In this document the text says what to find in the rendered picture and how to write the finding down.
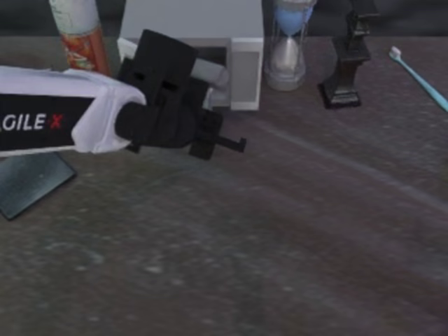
dark background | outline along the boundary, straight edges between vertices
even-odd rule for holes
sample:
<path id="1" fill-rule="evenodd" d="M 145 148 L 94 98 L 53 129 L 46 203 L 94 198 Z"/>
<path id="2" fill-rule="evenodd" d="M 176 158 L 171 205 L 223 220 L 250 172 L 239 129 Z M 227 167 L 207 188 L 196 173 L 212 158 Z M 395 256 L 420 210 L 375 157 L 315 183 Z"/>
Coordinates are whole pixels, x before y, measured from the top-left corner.
<path id="1" fill-rule="evenodd" d="M 266 22 L 270 17 L 270 1 L 263 0 Z M 448 0 L 376 0 L 375 2 L 381 18 L 377 19 L 372 27 L 373 35 L 448 36 Z M 97 3 L 105 35 L 117 36 L 125 0 L 97 0 Z M 310 34 L 317 36 L 343 34 L 344 15 L 349 9 L 349 0 L 318 0 L 310 24 Z M 0 35 L 57 35 L 48 0 L 1 0 Z"/>

toothbrush head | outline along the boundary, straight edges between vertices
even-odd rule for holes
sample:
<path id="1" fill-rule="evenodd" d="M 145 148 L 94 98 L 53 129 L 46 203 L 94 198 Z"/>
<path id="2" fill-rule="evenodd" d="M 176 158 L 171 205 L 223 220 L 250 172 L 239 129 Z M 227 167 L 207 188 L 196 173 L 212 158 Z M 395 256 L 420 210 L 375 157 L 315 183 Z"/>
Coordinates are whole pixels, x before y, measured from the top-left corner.
<path id="1" fill-rule="evenodd" d="M 392 47 L 391 51 L 389 51 L 389 56 L 392 60 L 398 61 L 401 60 L 401 50 L 397 47 Z"/>

red x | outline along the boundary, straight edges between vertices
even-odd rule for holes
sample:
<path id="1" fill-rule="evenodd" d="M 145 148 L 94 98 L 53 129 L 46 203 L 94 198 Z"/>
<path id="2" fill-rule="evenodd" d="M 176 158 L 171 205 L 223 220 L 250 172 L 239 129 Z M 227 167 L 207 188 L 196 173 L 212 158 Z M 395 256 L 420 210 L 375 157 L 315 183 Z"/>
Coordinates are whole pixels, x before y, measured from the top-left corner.
<path id="1" fill-rule="evenodd" d="M 53 130 L 55 128 L 61 128 L 62 117 L 63 117 L 62 114 L 53 114 L 52 115 L 53 120 L 51 122 L 50 129 Z"/>

logo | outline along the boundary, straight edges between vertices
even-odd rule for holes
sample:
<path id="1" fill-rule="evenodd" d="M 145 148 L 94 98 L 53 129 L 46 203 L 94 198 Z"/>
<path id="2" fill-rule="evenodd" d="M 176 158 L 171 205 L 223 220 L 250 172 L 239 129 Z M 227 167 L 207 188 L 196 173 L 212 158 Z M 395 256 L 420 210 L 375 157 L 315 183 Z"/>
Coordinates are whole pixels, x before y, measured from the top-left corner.
<path id="1" fill-rule="evenodd" d="M 52 114 L 48 118 L 46 113 L 32 115 L 29 113 L 8 114 L 1 121 L 1 131 L 40 131 L 49 125 L 51 130 L 61 128 L 62 114 Z"/>

toothbrush handle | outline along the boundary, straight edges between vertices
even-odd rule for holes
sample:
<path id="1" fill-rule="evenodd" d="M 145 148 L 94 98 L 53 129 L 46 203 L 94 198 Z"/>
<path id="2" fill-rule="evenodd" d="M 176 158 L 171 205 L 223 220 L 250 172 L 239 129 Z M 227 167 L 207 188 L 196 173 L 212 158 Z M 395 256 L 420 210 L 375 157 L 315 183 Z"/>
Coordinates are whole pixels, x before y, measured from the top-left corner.
<path id="1" fill-rule="evenodd" d="M 442 107 L 446 112 L 448 112 L 448 101 L 426 80 L 424 80 L 420 75 L 415 72 L 409 65 L 407 65 L 402 59 L 400 60 L 401 65 L 415 78 L 417 82 L 427 91 L 427 93 L 434 98 L 434 100 Z"/>

